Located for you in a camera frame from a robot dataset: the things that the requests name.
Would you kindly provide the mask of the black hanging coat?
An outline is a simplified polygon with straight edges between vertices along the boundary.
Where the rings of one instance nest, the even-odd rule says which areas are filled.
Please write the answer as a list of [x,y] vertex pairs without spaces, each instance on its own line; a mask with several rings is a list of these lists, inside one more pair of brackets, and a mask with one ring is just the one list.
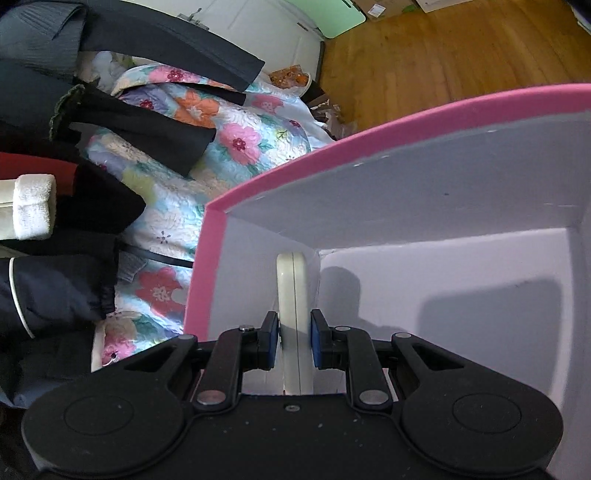
[[22,140],[74,144],[74,123],[106,128],[182,177],[216,130],[126,104],[76,78],[81,52],[154,60],[243,92],[263,60],[179,18],[124,1],[4,1],[1,122]]

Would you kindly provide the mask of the cream remote control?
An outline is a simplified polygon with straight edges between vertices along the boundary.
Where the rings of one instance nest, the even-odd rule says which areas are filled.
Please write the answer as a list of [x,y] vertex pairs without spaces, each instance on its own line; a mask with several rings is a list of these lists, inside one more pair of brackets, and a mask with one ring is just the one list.
[[287,395],[311,395],[314,393],[315,366],[311,353],[308,272],[303,253],[277,256],[276,283],[284,392]]

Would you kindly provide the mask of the brown cardboard box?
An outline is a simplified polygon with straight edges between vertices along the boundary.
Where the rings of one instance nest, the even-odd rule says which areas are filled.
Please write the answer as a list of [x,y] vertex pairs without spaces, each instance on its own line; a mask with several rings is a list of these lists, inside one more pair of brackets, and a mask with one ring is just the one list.
[[412,0],[353,0],[370,21],[400,16],[416,10],[417,3]]

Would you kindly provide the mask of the pink cardboard box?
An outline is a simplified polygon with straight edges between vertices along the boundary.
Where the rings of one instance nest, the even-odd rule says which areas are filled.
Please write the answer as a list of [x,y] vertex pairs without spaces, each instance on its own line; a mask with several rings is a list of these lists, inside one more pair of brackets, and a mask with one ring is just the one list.
[[406,331],[548,395],[551,472],[590,475],[590,88],[502,92],[356,134],[207,205],[184,329],[276,308],[276,258],[308,262],[332,325]]

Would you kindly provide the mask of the floral quilt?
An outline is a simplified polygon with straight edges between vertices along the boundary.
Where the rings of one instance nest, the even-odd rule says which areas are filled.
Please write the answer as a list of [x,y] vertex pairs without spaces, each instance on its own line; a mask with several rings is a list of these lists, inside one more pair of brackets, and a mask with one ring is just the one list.
[[77,75],[127,104],[216,131],[187,176],[106,129],[86,146],[90,161],[146,204],[122,234],[115,310],[98,323],[93,343],[91,366],[99,369],[181,333],[209,201],[331,138],[296,91],[277,88],[264,75],[245,89],[243,101],[205,76],[109,51],[82,54]]

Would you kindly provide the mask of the green folding table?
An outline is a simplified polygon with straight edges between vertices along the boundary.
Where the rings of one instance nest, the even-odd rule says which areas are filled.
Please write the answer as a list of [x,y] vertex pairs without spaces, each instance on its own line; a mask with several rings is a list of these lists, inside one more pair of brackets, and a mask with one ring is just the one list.
[[322,35],[334,39],[366,22],[366,16],[349,0],[288,0],[304,12]]

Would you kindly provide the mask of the white fleece cuff garment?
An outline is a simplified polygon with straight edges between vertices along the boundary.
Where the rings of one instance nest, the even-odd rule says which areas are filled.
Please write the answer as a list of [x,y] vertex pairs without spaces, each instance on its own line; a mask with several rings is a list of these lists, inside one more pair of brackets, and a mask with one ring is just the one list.
[[51,236],[56,214],[56,180],[24,174],[1,181],[1,239],[42,240]]

